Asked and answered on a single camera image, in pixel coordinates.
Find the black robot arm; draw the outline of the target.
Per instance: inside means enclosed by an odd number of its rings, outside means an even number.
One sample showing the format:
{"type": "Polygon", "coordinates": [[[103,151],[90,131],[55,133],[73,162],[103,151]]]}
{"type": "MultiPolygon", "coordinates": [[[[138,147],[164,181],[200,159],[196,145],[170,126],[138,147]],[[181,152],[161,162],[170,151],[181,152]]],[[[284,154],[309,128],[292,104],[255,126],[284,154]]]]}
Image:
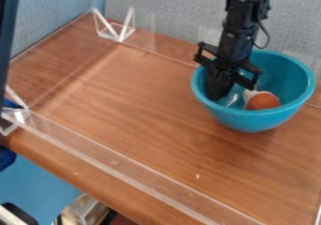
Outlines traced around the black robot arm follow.
{"type": "Polygon", "coordinates": [[[194,61],[206,68],[206,91],[210,100],[224,98],[239,83],[253,90],[263,70],[252,63],[259,30],[269,35],[263,21],[269,17],[271,0],[226,0],[228,16],[217,46],[201,41],[194,61]]]}

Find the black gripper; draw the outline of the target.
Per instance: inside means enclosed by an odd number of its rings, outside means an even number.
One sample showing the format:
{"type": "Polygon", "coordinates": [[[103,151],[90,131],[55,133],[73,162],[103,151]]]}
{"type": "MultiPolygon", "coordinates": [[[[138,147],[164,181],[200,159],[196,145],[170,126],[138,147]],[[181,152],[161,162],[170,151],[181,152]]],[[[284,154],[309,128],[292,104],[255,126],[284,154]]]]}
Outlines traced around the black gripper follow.
{"type": "Polygon", "coordinates": [[[236,83],[247,89],[253,90],[259,77],[263,74],[263,69],[259,68],[247,57],[241,60],[232,61],[218,56],[218,47],[201,41],[198,51],[194,55],[194,61],[206,69],[206,89],[209,98],[220,100],[224,98],[236,83]]]}

